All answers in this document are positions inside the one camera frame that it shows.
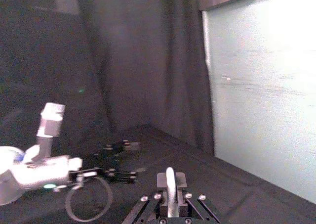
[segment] metal screw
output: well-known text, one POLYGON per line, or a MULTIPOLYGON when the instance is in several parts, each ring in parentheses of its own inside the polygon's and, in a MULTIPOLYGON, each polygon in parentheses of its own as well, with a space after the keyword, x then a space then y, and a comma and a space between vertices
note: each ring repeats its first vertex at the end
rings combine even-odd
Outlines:
POLYGON ((201 194, 199 197, 198 197, 199 200, 205 200, 206 199, 206 196, 204 194, 201 194))
POLYGON ((160 199, 160 198, 161 198, 161 194, 160 194, 160 193, 156 193, 156 194, 154 195, 154 198, 155 198, 155 199, 160 199))
POLYGON ((185 197, 186 198, 192 198, 192 194, 191 193, 186 193, 185 197))
POLYGON ((166 219, 161 219, 159 224, 166 224, 167 223, 167 220, 166 219))
POLYGON ((148 197, 147 196, 143 196, 141 199, 140 199, 140 201, 142 201, 142 202, 146 202, 148 200, 148 197))
POLYGON ((186 218, 186 219, 184 220, 184 222, 185 222, 186 224, 192 224, 191 218, 186 218))

